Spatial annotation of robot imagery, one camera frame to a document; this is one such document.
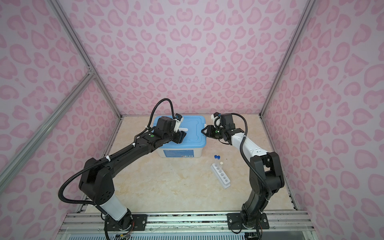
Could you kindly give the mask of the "blue plastic bin lid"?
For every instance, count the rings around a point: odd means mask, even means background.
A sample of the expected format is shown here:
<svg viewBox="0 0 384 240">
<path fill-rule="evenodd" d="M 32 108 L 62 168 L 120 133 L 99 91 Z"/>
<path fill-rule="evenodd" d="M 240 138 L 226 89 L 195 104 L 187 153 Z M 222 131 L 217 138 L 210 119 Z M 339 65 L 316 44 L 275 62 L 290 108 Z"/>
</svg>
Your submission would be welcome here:
<svg viewBox="0 0 384 240">
<path fill-rule="evenodd" d="M 198 149 L 206 145 L 206 136 L 201 130 L 206 127 L 206 119 L 203 116 L 184 116 L 180 128 L 187 129 L 186 136 L 181 144 L 169 142 L 164 144 L 161 149 L 181 150 L 181 149 Z"/>
</svg>

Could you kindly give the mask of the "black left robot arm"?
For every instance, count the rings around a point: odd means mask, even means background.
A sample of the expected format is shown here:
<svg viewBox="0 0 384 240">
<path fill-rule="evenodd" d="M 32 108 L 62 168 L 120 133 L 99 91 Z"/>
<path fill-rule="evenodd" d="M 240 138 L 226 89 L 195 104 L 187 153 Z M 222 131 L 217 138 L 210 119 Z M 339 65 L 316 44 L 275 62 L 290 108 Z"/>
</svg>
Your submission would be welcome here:
<svg viewBox="0 0 384 240">
<path fill-rule="evenodd" d="M 184 118 L 160 117 L 157 124 L 135 136 L 134 142 L 122 150 L 100 160 L 89 159 L 81 174 L 79 189 L 90 198 L 92 204 L 105 215 L 107 225 L 118 230 L 131 230 L 133 218 L 115 194 L 113 178 L 139 158 L 154 152 L 164 144 L 182 143 L 186 132 L 179 130 Z"/>
</svg>

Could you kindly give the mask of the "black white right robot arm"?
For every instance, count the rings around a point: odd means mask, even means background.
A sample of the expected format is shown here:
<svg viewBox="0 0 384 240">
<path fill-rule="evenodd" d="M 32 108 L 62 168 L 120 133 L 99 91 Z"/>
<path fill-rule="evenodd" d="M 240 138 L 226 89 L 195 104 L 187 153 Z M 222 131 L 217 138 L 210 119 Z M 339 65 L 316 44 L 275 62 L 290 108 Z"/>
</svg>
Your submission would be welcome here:
<svg viewBox="0 0 384 240">
<path fill-rule="evenodd" d="M 245 117 L 237 113 L 211 115 L 212 125 L 201 130 L 207 138 L 223 140 L 235 147 L 250 169 L 252 191 L 240 212 L 242 224 L 248 229 L 261 225 L 262 214 L 272 196 L 285 185 L 280 157 L 268 152 L 248 138 L 249 126 Z"/>
</svg>

